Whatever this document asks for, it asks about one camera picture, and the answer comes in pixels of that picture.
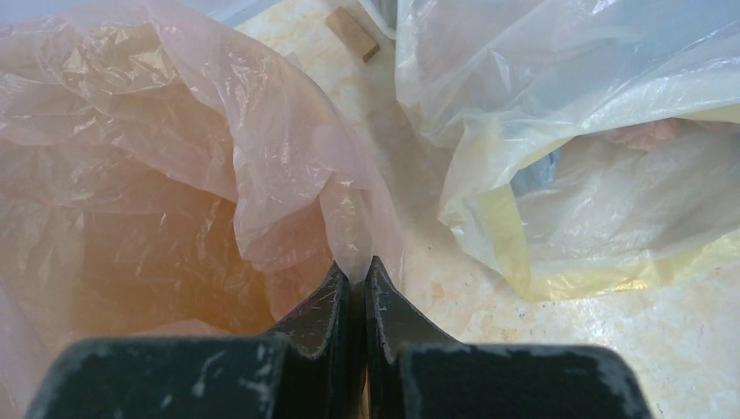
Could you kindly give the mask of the pink plastic trash bag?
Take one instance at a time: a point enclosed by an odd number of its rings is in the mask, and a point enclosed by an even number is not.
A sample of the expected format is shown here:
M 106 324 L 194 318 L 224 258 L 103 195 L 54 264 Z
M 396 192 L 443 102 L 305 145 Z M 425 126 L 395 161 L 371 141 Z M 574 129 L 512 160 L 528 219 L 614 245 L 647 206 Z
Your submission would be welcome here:
M 366 143 L 270 47 L 176 1 L 2 25 L 2 417 L 74 341 L 254 333 L 403 252 Z

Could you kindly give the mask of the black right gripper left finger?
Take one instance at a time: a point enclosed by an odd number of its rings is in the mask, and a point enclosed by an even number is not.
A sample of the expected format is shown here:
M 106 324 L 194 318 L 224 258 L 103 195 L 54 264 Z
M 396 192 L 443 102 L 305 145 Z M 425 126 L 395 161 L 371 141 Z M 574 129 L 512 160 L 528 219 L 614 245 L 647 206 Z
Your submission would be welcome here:
M 258 335 L 97 338 L 46 373 L 29 418 L 342 418 L 350 284 L 337 266 Z

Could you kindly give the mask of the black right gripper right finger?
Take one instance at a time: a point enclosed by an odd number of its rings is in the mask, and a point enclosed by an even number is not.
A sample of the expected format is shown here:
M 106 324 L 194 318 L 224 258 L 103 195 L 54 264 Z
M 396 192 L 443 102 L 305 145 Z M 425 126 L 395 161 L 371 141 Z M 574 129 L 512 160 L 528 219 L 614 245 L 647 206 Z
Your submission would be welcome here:
M 598 346 L 463 343 L 374 258 L 365 280 L 373 418 L 649 418 L 638 379 Z

